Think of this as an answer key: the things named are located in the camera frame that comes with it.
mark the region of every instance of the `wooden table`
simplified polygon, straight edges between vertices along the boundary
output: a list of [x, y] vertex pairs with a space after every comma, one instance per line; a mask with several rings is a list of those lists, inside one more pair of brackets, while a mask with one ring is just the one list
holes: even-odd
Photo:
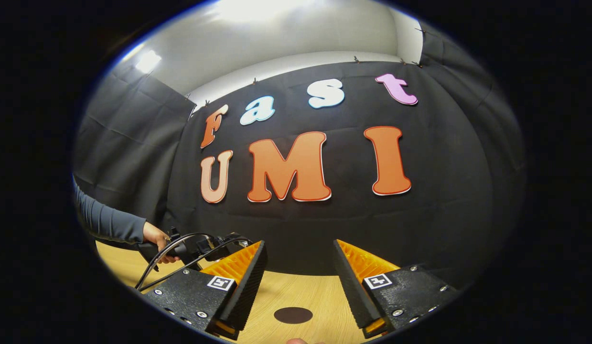
[[[126, 285], [134, 287], [147, 262], [139, 252], [123, 250], [97, 242], [98, 252], [110, 270]], [[146, 283], [179, 269], [183, 263], [159, 264]], [[302, 307], [313, 312], [313, 318], [302, 324], [285, 324], [274, 318], [274, 312], [285, 307]], [[256, 301], [251, 309], [239, 344], [284, 344], [291, 338], [302, 338], [308, 344], [358, 344], [367, 342], [351, 315], [338, 276], [303, 276], [266, 271]]]

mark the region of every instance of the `ceiling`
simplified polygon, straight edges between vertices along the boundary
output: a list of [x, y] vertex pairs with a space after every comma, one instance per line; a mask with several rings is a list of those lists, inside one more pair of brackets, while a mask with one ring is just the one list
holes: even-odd
[[162, 57], [152, 75], [183, 95], [241, 68], [304, 53], [397, 55], [399, 22], [371, 0], [220, 0], [168, 22], [128, 59]]

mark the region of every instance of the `black circle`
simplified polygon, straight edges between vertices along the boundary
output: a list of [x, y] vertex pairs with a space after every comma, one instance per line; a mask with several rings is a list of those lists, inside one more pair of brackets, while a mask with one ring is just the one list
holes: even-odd
[[306, 323], [313, 317], [313, 312], [301, 307], [286, 307], [274, 312], [274, 318], [285, 324]]

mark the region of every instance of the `gray sleeve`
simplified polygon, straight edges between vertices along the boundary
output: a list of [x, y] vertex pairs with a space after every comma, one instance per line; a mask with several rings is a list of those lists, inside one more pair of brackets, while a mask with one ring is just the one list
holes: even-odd
[[145, 218], [113, 209], [84, 194], [74, 176], [73, 187], [79, 215], [93, 236], [130, 244], [143, 242]]

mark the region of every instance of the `black cable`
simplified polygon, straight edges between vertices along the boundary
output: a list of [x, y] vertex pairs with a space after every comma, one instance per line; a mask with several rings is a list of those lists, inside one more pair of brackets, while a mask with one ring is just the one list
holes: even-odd
[[143, 291], [143, 290], [145, 290], [145, 289], [147, 289], [147, 288], [151, 288], [151, 287], [153, 287], [154, 285], [156, 285], [156, 284], [160, 283], [161, 281], [164, 281], [164, 280], [166, 280], [166, 279], [167, 279], [167, 278], [169, 278], [170, 276], [173, 276], [173, 275], [174, 275], [174, 274], [176, 274], [177, 272], [180, 272], [180, 271], [181, 271], [181, 270], [183, 270], [184, 268], [187, 268], [188, 266], [190, 266], [190, 265], [192, 265], [192, 264], [198, 263], [198, 261], [200, 261], [201, 259], [203, 259], [203, 258], [207, 257], [207, 256], [208, 256], [208, 255], [210, 255], [211, 253], [215, 252], [216, 250], [219, 250], [220, 248], [222, 248], [222, 247], [226, 246], [227, 244], [230, 244], [230, 243], [232, 243], [232, 242], [235, 242], [235, 241], [242, 241], [242, 240], [246, 240], [246, 239], [247, 239], [247, 238], [245, 238], [245, 237], [238, 237], [238, 238], [236, 238], [236, 239], [228, 240], [228, 241], [224, 242], [223, 244], [221, 244], [221, 245], [219, 245], [219, 246], [217, 246], [217, 247], [213, 248], [213, 250], [210, 250], [209, 252], [206, 252], [205, 254], [201, 255], [200, 257], [196, 258], [195, 260], [193, 260], [193, 261], [191, 261], [191, 262], [187, 263], [186, 265], [184, 265], [184, 266], [180, 267], [179, 269], [177, 269], [177, 270], [175, 270], [175, 271], [173, 271], [173, 272], [169, 273], [167, 276], [164, 276], [164, 277], [162, 277], [161, 279], [156, 279], [155, 281], [153, 281], [152, 283], [149, 283], [149, 284], [148, 284], [148, 285], [146, 285], [145, 287], [136, 288], [136, 290], [138, 290], [138, 291]]
[[167, 244], [167, 246], [164, 249], [162, 249], [160, 252], [158, 252], [158, 254], [156, 254], [155, 257], [153, 257], [153, 259], [149, 262], [149, 264], [147, 264], [147, 268], [145, 269], [145, 272], [143, 272], [143, 276], [141, 276], [141, 279], [139, 279], [139, 281], [137, 282], [137, 285], [134, 288], [138, 289], [141, 286], [141, 284], [143, 284], [143, 282], [145, 281], [145, 279], [147, 278], [147, 276], [149, 275], [151, 270], [156, 265], [158, 265], [158, 261], [160, 261], [160, 259], [162, 259], [166, 255], [166, 253], [168, 253], [170, 250], [172, 250], [173, 248], [178, 246], [182, 241], [185, 241], [185, 239], [195, 237], [196, 235], [204, 235], [207, 237], [207, 239], [209, 237], [213, 237], [213, 236], [208, 235], [206, 233], [189, 233], [189, 234], [186, 234], [186, 235], [180, 237], [179, 239], [175, 240], [174, 242]]

